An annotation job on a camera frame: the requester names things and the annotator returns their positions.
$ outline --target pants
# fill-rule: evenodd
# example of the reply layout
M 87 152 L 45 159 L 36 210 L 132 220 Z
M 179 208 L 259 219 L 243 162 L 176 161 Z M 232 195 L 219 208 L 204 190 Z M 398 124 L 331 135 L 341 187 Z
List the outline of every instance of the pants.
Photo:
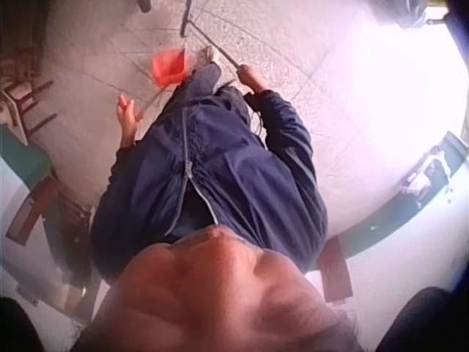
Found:
M 221 77 L 220 67 L 211 62 L 204 67 L 194 71 L 193 74 L 186 78 L 181 85 L 176 88 L 171 99 L 166 103 L 163 112 L 157 122 L 162 123 L 169 117 L 172 109 L 188 106 L 191 100 L 197 98 L 207 98 L 214 100 L 217 105 L 222 105 L 225 109 L 235 110 L 243 119 L 246 125 L 250 125 L 249 110 L 244 101 L 243 94 L 235 87 L 222 86 L 215 94 L 213 90 Z

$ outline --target hand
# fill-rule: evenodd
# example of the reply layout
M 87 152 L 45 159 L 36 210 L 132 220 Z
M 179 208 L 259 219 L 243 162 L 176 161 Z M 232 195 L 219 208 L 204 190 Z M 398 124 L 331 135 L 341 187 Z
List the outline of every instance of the hand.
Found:
M 138 119 L 135 116 L 135 102 L 129 100 L 125 95 L 119 96 L 117 103 L 117 119 L 122 128 L 121 148 L 129 148 L 135 144 Z
M 264 79 L 254 72 L 254 70 L 252 70 L 248 65 L 240 66 L 237 71 L 237 77 L 240 79 L 242 84 L 251 88 L 254 93 L 262 93 L 269 89 Z

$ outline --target jacket zipper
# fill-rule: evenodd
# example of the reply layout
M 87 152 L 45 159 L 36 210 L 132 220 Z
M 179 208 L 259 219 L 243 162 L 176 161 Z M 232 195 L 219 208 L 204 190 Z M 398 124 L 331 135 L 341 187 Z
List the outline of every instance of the jacket zipper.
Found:
M 186 112 L 187 112 L 186 109 L 187 108 L 184 108 L 182 110 L 182 138 L 183 138 L 183 143 L 184 143 L 184 161 L 185 161 L 184 179 L 182 180 L 182 188 L 180 192 L 179 201 L 177 202 L 176 214 L 173 218 L 173 221 L 171 222 L 171 226 L 169 227 L 169 230 L 165 232 L 164 234 L 165 236 L 169 235 L 171 231 L 174 230 L 174 228 L 176 227 L 177 220 L 179 219 L 181 215 L 182 202 L 184 201 L 184 194 L 188 185 L 188 180 L 191 181 L 192 186 L 196 190 L 197 194 L 204 200 L 205 204 L 207 204 L 210 215 L 213 218 L 213 222 L 218 225 L 218 220 L 217 220 L 217 217 L 215 216 L 215 213 L 213 213 L 212 206 L 210 205 L 207 198 L 205 198 L 204 195 L 200 192 L 199 187 L 196 184 L 196 181 L 193 179 L 192 161 L 189 160 L 188 133 L 187 133 L 186 123 L 185 123 L 185 117 L 186 117 Z

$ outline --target person's left hand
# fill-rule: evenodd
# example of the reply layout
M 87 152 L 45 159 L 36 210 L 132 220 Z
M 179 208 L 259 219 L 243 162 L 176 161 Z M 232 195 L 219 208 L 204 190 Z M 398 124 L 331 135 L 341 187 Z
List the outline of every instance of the person's left hand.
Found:
M 117 119 L 122 127 L 121 148 L 129 148 L 135 144 L 137 134 L 137 123 L 139 119 L 135 116 L 135 102 L 129 100 L 125 95 L 120 95 L 119 100 L 125 103 L 123 108 L 121 103 L 117 103 Z

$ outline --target red dustpan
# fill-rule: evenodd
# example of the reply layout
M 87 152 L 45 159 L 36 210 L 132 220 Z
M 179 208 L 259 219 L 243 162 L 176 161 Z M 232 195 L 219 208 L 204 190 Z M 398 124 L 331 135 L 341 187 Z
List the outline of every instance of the red dustpan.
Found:
M 141 111 L 135 112 L 137 120 L 143 117 L 144 112 L 155 102 L 168 85 L 179 84 L 188 76 L 184 49 L 170 49 L 156 53 L 153 56 L 152 66 L 153 79 L 160 86 L 160 91 L 148 100 Z M 127 107 L 127 102 L 123 95 L 119 96 L 119 105 L 123 109 Z

